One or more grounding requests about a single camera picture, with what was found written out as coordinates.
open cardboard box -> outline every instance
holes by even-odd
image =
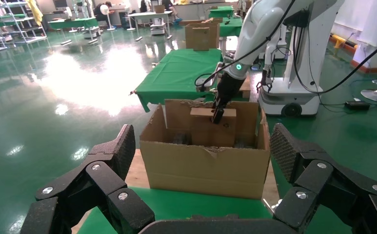
[[[218,48],[219,37],[220,23],[190,23],[185,26],[185,47],[187,49],[202,51]]]
[[[212,103],[166,100],[166,117],[162,105],[154,111],[140,136],[150,187],[261,199],[270,157],[269,130],[263,110],[252,102],[227,105],[227,109],[235,109],[236,140],[253,148],[172,143],[177,134],[191,137],[192,108],[202,107],[211,108]]]

box flap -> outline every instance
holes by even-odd
[[[139,136],[140,140],[165,142],[168,138],[164,112],[159,104]]]
[[[257,134],[257,148],[262,150],[270,150],[270,134],[269,134],[269,125],[267,124],[266,113],[263,108],[260,108],[261,120],[258,125],[258,134]]]

wheel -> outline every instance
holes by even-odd
[[[302,114],[302,106],[297,103],[289,103],[281,110],[281,115],[286,117],[298,117]]]

table leg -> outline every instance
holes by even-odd
[[[137,17],[135,17],[135,27],[137,28],[137,39],[135,39],[135,41],[140,41],[142,39],[142,37],[139,36],[139,30],[138,30],[138,19]]]
[[[88,44],[92,44],[98,41],[98,38],[95,38],[92,36],[92,30],[89,28],[89,35],[91,36],[91,40],[88,42]]]
[[[61,29],[61,31],[62,31],[63,38],[66,40],[65,32],[63,31],[63,29]],[[67,44],[70,44],[70,43],[72,43],[72,40],[63,41],[60,44],[61,45],[67,45]]]
[[[135,28],[132,27],[132,24],[131,24],[131,17],[128,16],[128,20],[129,20],[129,28],[127,29],[127,31],[134,31]]]
[[[167,40],[169,40],[170,38],[172,38],[173,37],[173,35],[171,35],[171,32],[170,32],[170,19],[168,18],[168,15],[166,16],[166,18],[167,18],[167,31],[168,31],[168,37],[167,37]]]

black device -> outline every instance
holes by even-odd
[[[347,101],[345,107],[350,110],[369,110],[371,105],[364,101]]]
[[[68,7],[66,0],[53,0],[53,3],[55,4],[55,8]]]
[[[377,234],[377,181],[335,162],[320,146],[295,139],[282,125],[270,138],[272,159],[293,187],[272,219],[199,217],[155,221],[154,212],[124,182],[135,153],[132,125],[92,148],[82,164],[36,192],[20,234],[70,234],[98,207],[119,234],[300,234],[319,205],[354,234]]]

